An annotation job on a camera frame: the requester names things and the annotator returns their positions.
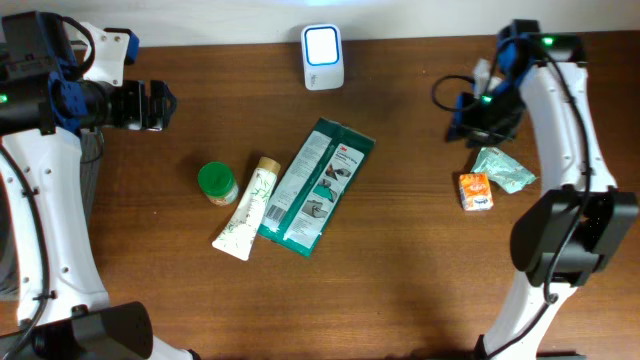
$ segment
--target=green package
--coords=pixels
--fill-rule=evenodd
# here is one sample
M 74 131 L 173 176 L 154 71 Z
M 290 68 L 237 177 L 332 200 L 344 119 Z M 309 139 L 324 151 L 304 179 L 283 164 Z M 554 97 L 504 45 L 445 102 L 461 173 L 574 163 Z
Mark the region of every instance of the green package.
M 320 119 L 267 204 L 258 234 L 311 256 L 375 140 Z

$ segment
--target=small jar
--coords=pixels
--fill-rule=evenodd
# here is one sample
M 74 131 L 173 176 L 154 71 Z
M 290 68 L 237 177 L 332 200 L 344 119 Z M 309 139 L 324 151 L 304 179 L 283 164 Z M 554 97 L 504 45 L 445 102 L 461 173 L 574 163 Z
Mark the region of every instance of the small jar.
M 231 169 L 221 162 L 203 166 L 198 173 L 198 184 L 207 198 L 218 206 L 229 205 L 238 197 L 236 178 Z

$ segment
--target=white device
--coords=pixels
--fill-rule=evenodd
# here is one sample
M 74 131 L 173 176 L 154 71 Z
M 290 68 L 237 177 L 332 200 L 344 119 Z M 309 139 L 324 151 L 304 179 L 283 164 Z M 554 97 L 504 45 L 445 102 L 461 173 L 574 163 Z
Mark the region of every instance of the white device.
M 344 84 L 340 29 L 331 24 L 309 25 L 300 34 L 304 84 L 309 90 L 337 89 Z

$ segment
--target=green cap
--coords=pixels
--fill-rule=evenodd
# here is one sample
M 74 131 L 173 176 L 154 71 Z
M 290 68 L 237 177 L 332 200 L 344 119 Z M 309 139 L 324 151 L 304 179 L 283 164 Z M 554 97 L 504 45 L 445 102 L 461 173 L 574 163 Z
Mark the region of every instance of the green cap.
M 198 173 L 198 184 L 200 184 L 202 191 L 209 196 L 223 197 L 233 189 L 235 183 L 233 172 L 221 162 L 208 163 Z

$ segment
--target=white wall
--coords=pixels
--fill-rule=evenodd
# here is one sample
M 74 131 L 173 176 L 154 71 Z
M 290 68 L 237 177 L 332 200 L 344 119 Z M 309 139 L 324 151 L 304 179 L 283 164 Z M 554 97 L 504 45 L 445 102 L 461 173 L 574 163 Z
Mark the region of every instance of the white wall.
M 297 41 L 331 22 L 345 39 L 495 34 L 513 18 L 543 30 L 640 29 L 640 0 L 0 0 L 0 14 L 33 9 L 126 27 L 143 46 Z

